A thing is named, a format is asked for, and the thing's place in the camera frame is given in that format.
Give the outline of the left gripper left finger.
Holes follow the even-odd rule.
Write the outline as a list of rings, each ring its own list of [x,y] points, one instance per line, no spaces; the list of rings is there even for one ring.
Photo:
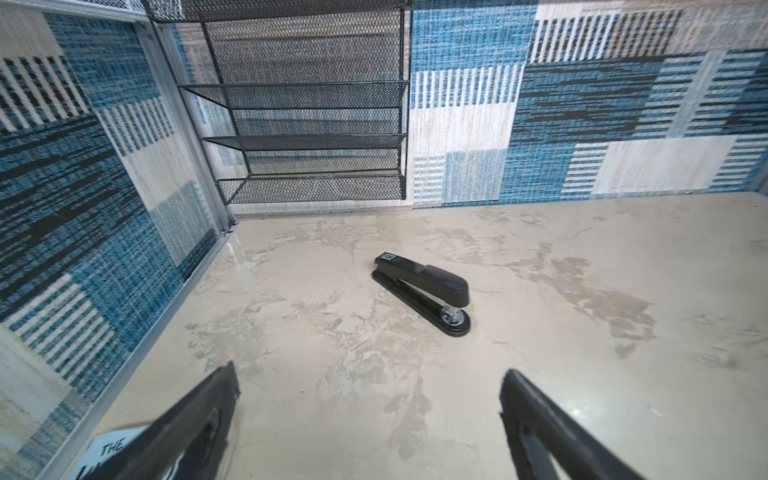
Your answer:
[[[228,362],[96,466],[87,479],[214,479],[228,446],[240,389]]]

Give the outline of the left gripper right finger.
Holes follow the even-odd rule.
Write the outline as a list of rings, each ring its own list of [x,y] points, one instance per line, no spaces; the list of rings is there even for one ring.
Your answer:
[[[500,417],[519,479],[639,479],[641,476],[589,434],[532,381],[508,370]]]

